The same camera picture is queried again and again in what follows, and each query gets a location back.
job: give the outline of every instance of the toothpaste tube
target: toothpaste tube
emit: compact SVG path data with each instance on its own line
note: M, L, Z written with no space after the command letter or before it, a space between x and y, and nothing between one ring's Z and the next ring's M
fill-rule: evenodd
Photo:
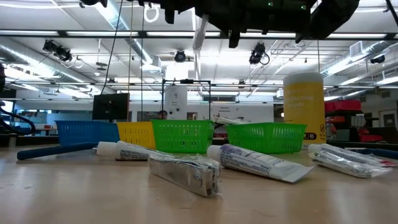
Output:
M331 146L329 144L311 144L308 147L309 152L330 152L338 157L347 159L352 162L360 164L368 164L376 167L394 167L397 164L387 161L385 159L378 159L376 157L367 156L347 149Z
M320 166L359 178L373 178L392 171L392 168L383 167L378 159L356 152L345 152L328 144L309 145L309 156Z
M99 142L97 154L102 156L112 156L116 160L122 161L146 161L150 155L168 155L146 147L129 144L123 141Z
M230 169L290 183L300 180L313 168L230 144L210 146L207 156Z

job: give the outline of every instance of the black monitor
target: black monitor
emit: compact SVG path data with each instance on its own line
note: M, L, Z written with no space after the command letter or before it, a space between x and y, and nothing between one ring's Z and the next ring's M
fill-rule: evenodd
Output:
M94 96L93 119L127 119L129 94L107 94Z

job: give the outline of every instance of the wooden table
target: wooden table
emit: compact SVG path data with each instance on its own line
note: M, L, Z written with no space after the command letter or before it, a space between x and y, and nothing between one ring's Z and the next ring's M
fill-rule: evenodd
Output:
M304 152L279 157L312 164ZM93 151L17 162L1 151L0 223L398 223L398 170L357 179L315 167L296 184L228 169L221 178L223 196L203 198L146 162Z

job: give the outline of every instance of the plastic basket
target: plastic basket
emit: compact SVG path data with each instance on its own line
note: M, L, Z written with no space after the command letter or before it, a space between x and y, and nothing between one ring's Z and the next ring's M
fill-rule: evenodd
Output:
M101 121L55 121L60 144L63 146L100 141L119 141L118 127L114 123Z
M155 149L152 122L117 122L120 140Z
M299 152L307 125L256 123L227 126L229 143L264 154Z
M152 125L159 151L206 153L213 141L212 121L152 120Z

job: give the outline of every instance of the green basket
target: green basket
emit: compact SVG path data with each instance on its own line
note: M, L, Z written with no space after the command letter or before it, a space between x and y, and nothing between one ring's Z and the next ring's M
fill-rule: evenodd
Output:
M213 141L212 121L152 120L156 149L163 152L206 153Z
M284 123L239 124L226 127L229 143L264 154L299 152L307 125Z

